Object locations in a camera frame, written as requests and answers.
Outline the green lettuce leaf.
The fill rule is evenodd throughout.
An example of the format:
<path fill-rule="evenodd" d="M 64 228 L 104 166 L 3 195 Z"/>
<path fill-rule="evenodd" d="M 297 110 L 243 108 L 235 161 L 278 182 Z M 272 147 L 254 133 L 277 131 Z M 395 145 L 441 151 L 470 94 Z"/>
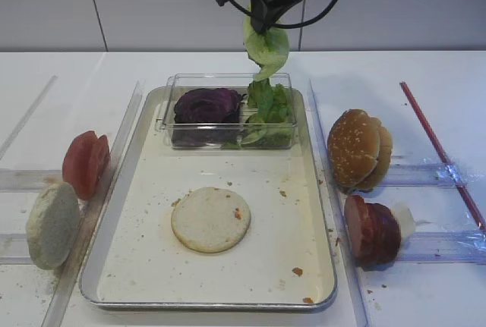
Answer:
<path fill-rule="evenodd" d="M 269 79 L 287 62 L 290 45 L 284 29 L 271 27 L 265 33 L 259 34 L 251 26 L 251 18 L 246 16 L 243 37 L 248 58 L 260 68 L 254 75 L 254 80 Z"/>

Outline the red tomato slice rear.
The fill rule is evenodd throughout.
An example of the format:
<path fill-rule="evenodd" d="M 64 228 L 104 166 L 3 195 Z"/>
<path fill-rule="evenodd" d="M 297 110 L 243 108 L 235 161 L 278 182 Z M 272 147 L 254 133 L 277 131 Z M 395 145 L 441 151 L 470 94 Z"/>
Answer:
<path fill-rule="evenodd" d="M 91 198 L 95 192 L 101 174 L 110 160 L 109 142 L 106 135 L 96 140 L 90 152 L 87 166 L 87 198 Z"/>

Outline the red tomato slice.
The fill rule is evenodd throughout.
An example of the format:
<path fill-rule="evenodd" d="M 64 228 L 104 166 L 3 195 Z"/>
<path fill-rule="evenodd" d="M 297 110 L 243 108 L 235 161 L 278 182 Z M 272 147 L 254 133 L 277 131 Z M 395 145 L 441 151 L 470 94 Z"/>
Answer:
<path fill-rule="evenodd" d="M 76 136 L 65 154 L 62 164 L 62 180 L 69 183 L 77 197 L 88 200 L 90 190 L 87 186 L 87 169 L 91 150 L 97 136 L 93 130 L 86 131 Z"/>
<path fill-rule="evenodd" d="M 90 152 L 87 166 L 87 198 L 91 198 L 95 192 L 101 174 L 110 160 L 109 142 L 106 135 L 96 140 Z"/>

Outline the clear holder under patties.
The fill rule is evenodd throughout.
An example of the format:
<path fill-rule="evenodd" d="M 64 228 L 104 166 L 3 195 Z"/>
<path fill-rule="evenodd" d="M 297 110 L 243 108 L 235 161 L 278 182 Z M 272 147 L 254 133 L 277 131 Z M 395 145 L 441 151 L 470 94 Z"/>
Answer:
<path fill-rule="evenodd" d="M 405 241 L 396 261 L 485 264 L 485 232 L 418 232 Z"/>

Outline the clear plastic vegetable container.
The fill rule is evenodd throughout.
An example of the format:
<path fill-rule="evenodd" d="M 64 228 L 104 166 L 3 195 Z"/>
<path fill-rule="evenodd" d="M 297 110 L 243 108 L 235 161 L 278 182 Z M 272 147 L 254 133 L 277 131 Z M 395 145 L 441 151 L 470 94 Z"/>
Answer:
<path fill-rule="evenodd" d="M 156 129 L 174 149 L 288 149 L 297 120 L 290 76 L 176 74 Z"/>

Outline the purple cabbage leaves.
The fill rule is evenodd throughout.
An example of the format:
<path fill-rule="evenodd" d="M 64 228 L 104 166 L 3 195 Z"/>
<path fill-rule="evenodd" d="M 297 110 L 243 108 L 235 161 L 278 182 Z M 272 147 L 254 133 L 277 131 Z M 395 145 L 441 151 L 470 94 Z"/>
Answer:
<path fill-rule="evenodd" d="M 175 104 L 172 145 L 181 148 L 224 144 L 235 140 L 243 95 L 227 88 L 186 92 Z"/>

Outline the sesame burger bun top front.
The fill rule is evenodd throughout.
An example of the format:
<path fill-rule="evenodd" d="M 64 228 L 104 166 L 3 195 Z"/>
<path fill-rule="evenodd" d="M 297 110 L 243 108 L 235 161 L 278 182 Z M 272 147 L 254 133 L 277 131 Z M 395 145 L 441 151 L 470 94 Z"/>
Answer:
<path fill-rule="evenodd" d="M 331 127 L 327 149 L 335 182 L 351 188 L 377 166 L 380 152 L 378 126 L 362 109 L 349 109 Z"/>

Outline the red plastic rod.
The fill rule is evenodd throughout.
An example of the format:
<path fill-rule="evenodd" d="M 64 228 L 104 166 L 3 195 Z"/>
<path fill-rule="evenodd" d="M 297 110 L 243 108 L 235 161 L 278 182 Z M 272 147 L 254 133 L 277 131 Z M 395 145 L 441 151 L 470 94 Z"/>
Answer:
<path fill-rule="evenodd" d="M 428 138 L 434 147 L 437 155 L 439 156 L 441 162 L 445 165 L 451 164 L 450 158 L 447 155 L 447 152 L 445 149 L 442 147 L 440 141 L 438 140 L 434 130 L 432 129 L 432 126 L 426 119 L 423 111 L 421 110 L 420 106 L 418 105 L 415 97 L 413 96 L 411 90 L 409 89 L 409 86 L 405 81 L 401 81 L 399 83 L 403 93 L 405 94 L 407 100 L 409 101 L 410 106 L 412 107 L 415 115 L 417 116 L 419 122 L 421 123 L 421 126 L 423 127 L 425 133 L 428 135 Z M 458 181 L 454 181 L 456 185 L 456 189 L 458 190 L 464 204 L 469 210 L 469 213 L 473 217 L 475 224 L 478 226 L 478 228 L 481 231 L 485 231 L 485 220 L 481 212 L 479 211 L 478 206 L 476 205 L 475 201 L 473 200 L 471 194 L 469 193 L 467 186 L 465 185 L 459 185 Z"/>

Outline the clear holder under burger buns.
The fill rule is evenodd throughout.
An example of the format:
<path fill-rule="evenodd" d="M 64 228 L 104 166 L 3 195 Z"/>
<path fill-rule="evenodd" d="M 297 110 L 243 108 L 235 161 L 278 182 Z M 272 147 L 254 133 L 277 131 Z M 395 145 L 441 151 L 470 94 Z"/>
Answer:
<path fill-rule="evenodd" d="M 381 187 L 464 187 L 468 181 L 454 163 L 391 165 Z"/>

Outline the bottom bun slice on tray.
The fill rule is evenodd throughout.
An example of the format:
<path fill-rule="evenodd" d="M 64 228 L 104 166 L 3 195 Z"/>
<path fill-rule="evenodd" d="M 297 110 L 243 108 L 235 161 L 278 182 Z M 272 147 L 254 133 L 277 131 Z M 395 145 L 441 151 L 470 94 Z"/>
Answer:
<path fill-rule="evenodd" d="M 220 253 L 238 244 L 251 224 L 251 209 L 237 193 L 216 187 L 196 189 L 178 201 L 172 232 L 187 248 Z"/>

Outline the silver metal baking tray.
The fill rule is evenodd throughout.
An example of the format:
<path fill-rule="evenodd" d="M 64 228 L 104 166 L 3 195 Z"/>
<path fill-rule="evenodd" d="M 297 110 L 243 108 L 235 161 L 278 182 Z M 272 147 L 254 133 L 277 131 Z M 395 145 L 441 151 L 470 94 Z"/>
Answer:
<path fill-rule="evenodd" d="M 105 308 L 315 310 L 329 304 L 336 272 L 322 210 L 304 100 L 287 150 L 175 150 L 156 129 L 167 103 L 146 99 L 90 252 L 79 288 Z M 228 189 L 251 210 L 230 250 L 189 250 L 172 232 L 175 205 L 202 187 Z"/>

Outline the clear holder under tomatoes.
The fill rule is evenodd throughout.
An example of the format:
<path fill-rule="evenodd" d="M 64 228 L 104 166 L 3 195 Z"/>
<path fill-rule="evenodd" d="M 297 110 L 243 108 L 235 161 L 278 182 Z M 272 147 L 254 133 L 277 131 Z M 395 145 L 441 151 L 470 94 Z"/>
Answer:
<path fill-rule="evenodd" d="M 1 169 L 1 192 L 37 192 L 62 180 L 60 170 Z"/>

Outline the clear rail right of tray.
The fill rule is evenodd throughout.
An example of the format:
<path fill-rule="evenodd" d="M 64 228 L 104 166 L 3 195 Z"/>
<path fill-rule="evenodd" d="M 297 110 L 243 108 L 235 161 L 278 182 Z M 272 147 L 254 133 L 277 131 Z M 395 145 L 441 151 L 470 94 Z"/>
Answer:
<path fill-rule="evenodd" d="M 341 256 L 342 264 L 346 272 L 347 285 L 354 311 L 357 326 L 369 326 L 368 312 L 365 301 L 361 293 L 361 285 L 354 265 L 354 259 L 350 250 L 349 238 L 346 231 L 346 223 L 341 210 L 339 191 L 333 180 L 330 160 L 328 159 L 326 138 L 320 122 L 320 113 L 317 105 L 317 96 L 312 86 L 311 79 L 308 80 L 308 101 L 311 108 L 313 129 L 317 141 L 317 148 L 323 166 L 323 175 L 327 183 L 327 192 L 330 198 L 330 208 L 332 209 L 333 220 L 336 229 L 336 237 L 340 241 L 334 247 Z"/>

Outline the clear rail of tray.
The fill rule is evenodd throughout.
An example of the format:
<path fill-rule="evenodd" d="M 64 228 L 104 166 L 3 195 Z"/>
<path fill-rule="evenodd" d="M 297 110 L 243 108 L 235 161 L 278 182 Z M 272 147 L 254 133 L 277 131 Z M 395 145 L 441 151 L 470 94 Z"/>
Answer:
<path fill-rule="evenodd" d="M 110 148 L 110 163 L 99 180 L 98 189 L 92 200 L 84 207 L 84 217 L 80 224 L 77 238 L 66 260 L 60 279 L 46 311 L 42 326 L 60 326 L 68 307 L 72 291 L 76 285 L 84 257 L 90 245 L 90 240 L 103 211 L 104 203 L 117 174 L 118 166 L 122 160 L 131 128 L 143 98 L 143 85 L 135 84 L 128 107 L 121 121 L 118 133 Z"/>
<path fill-rule="evenodd" d="M 369 326 L 368 312 L 365 301 L 361 293 L 361 285 L 354 265 L 354 259 L 350 250 L 349 238 L 346 231 L 346 223 L 341 210 L 339 191 L 333 180 L 330 160 L 328 159 L 326 138 L 320 122 L 320 113 L 317 105 L 317 96 L 312 86 L 311 79 L 308 80 L 308 101 L 311 108 L 313 129 L 317 141 L 317 148 L 323 166 L 323 175 L 327 183 L 327 192 L 330 198 L 330 208 L 332 209 L 333 220 L 336 229 L 336 237 L 340 241 L 334 247 L 341 256 L 342 264 L 346 272 L 347 285 L 354 311 L 357 326 Z"/>

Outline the clear rail left of tray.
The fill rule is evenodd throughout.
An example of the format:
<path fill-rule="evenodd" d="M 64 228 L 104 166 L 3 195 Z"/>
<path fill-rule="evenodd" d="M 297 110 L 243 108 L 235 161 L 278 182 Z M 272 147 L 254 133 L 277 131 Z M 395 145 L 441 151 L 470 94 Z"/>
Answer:
<path fill-rule="evenodd" d="M 110 163 L 99 180 L 98 189 L 92 200 L 84 207 L 84 217 L 80 224 L 77 238 L 66 260 L 60 279 L 46 311 L 42 326 L 60 326 L 68 307 L 72 291 L 76 285 L 84 257 L 90 245 L 90 240 L 103 211 L 104 203 L 117 174 L 118 166 L 122 160 L 131 128 L 143 98 L 143 85 L 135 84 L 128 107 L 121 121 L 118 133 L 110 148 Z"/>

